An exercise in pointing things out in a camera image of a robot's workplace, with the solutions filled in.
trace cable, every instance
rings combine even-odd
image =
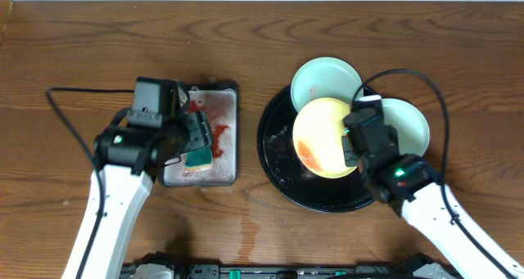
[[[425,74],[422,74],[416,70],[407,70],[407,69],[395,69],[395,70],[386,70],[379,74],[375,74],[371,78],[367,79],[365,82],[362,83],[357,88],[357,91],[353,95],[353,99],[351,102],[355,102],[355,99],[357,95],[359,94],[360,90],[362,90],[366,85],[371,83],[373,80],[381,78],[384,75],[388,74],[411,74],[414,75],[421,80],[423,80],[436,94],[439,103],[440,108],[442,109],[442,113],[444,115],[444,124],[445,124],[445,130],[444,130],[444,151],[442,153],[442,164],[440,168],[440,192],[442,194],[442,200],[444,201],[445,207],[449,212],[449,215],[451,216],[451,222],[456,223],[457,226],[460,228],[460,230],[464,233],[464,235],[470,240],[471,243],[492,263],[494,264],[507,278],[514,279],[515,277],[508,271],[506,268],[499,263],[482,245],[475,239],[475,237],[472,236],[472,234],[465,228],[464,225],[462,225],[462,222],[460,222],[459,214],[456,214],[453,209],[451,208],[451,205],[448,202],[448,196],[445,192],[445,170],[448,163],[448,148],[449,148],[449,116],[448,116],[448,109],[445,104],[444,97],[442,96],[442,93],[440,93],[439,88],[436,86],[433,81],[431,81]]]
[[[95,219],[95,224],[93,225],[93,229],[91,231],[91,236],[89,236],[88,244],[85,247],[84,256],[82,257],[82,260],[80,261],[79,270],[76,273],[76,278],[80,279],[82,277],[82,273],[84,272],[85,264],[88,261],[89,252],[91,251],[91,248],[93,247],[93,242],[95,240],[95,236],[97,235],[98,228],[100,226],[100,222],[102,221],[102,217],[104,214],[104,206],[106,204],[106,193],[105,189],[102,183],[102,179],[100,178],[100,170],[101,168],[98,167],[95,159],[91,155],[91,152],[89,151],[88,146],[86,145],[85,141],[82,139],[80,134],[76,131],[76,129],[73,127],[71,122],[66,118],[66,116],[62,113],[58,105],[55,103],[55,101],[52,98],[52,92],[53,91],[65,91],[65,92],[96,92],[96,93],[122,93],[122,92],[134,92],[134,90],[107,90],[107,89],[91,89],[91,88],[63,88],[63,87],[53,87],[46,90],[46,98],[49,104],[51,105],[52,109],[55,111],[56,115],[60,118],[61,122],[69,129],[69,131],[73,134],[73,137],[75,137],[76,141],[80,144],[82,147],[82,151],[84,154],[88,157],[89,162],[91,163],[93,170],[95,171],[95,175],[97,176],[97,182],[98,182],[98,191],[100,193],[100,204],[98,206],[97,211],[97,218]]]
[[[355,273],[329,277],[328,279],[427,279],[410,275],[385,274],[385,273]]]

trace pale yellow bowl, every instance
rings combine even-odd
[[[346,167],[342,120],[350,107],[337,99],[320,98],[308,103],[293,124],[293,146],[302,164],[323,178],[344,177],[356,167]]]

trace green sponge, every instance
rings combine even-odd
[[[186,168],[188,170],[208,169],[213,163],[213,152],[209,146],[186,153]]]

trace wooden table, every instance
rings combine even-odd
[[[320,214],[268,181],[259,118],[306,61],[336,56],[363,78],[421,70],[449,104],[449,181],[479,223],[524,263],[524,4],[460,2],[17,2],[0,46],[0,277],[61,275],[87,202],[91,167],[51,112],[49,86],[133,88],[139,75],[241,88],[240,168],[231,187],[156,184],[126,262],[166,251],[185,262],[353,265],[442,255],[378,203]],[[439,164],[431,91],[396,75],[374,87],[415,103]],[[56,95],[91,142],[131,95]]]

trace round black tray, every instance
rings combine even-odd
[[[290,200],[308,209],[348,212],[373,202],[358,170],[343,178],[328,179],[311,173],[293,146],[297,112],[285,87],[268,104],[256,136],[260,163],[271,183]]]

